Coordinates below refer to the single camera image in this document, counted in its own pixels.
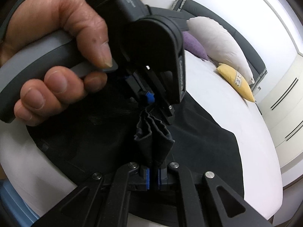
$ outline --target screw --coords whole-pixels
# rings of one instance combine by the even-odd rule
[[[102,178],[102,174],[101,173],[94,173],[93,174],[93,179],[94,180],[100,180]]]
[[[130,162],[130,163],[128,163],[128,167],[130,169],[135,169],[138,167],[138,164],[136,162]]]
[[[207,178],[214,178],[214,177],[215,177],[215,174],[214,174],[213,172],[206,172],[206,173],[205,173],[205,176],[206,176]]]
[[[180,165],[179,165],[178,162],[171,162],[171,163],[169,164],[169,166],[170,166],[171,168],[177,169]]]

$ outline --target black drawer handle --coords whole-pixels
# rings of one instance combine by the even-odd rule
[[[271,110],[274,110],[281,101],[288,95],[288,93],[293,89],[293,87],[296,85],[296,83],[299,81],[299,79],[295,78],[295,80],[292,82],[292,84],[288,87],[288,89],[283,93],[283,95],[270,107]]]
[[[291,139],[301,128],[303,127],[303,120],[301,121],[300,124],[297,125],[296,128],[294,128],[285,138],[289,137],[291,135],[291,133],[293,133],[296,129],[296,132],[293,133],[289,138],[286,139],[286,141],[288,141],[289,139]]]

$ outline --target yellow cushion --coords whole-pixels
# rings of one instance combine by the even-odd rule
[[[220,64],[217,72],[242,96],[244,99],[255,102],[250,87],[242,75],[226,64]]]

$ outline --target human hand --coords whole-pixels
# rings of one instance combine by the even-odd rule
[[[0,43],[0,67],[26,45],[60,28],[76,38],[81,54],[92,64],[112,66],[106,23],[85,0],[25,0],[13,14]],[[103,72],[92,72],[82,81],[70,69],[55,66],[44,81],[31,79],[23,85],[15,116],[36,126],[88,92],[99,91],[106,81]]]

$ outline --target purple cushion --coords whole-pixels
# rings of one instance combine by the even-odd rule
[[[208,60],[205,49],[199,41],[187,31],[182,32],[184,40],[184,49],[196,55],[197,57]]]

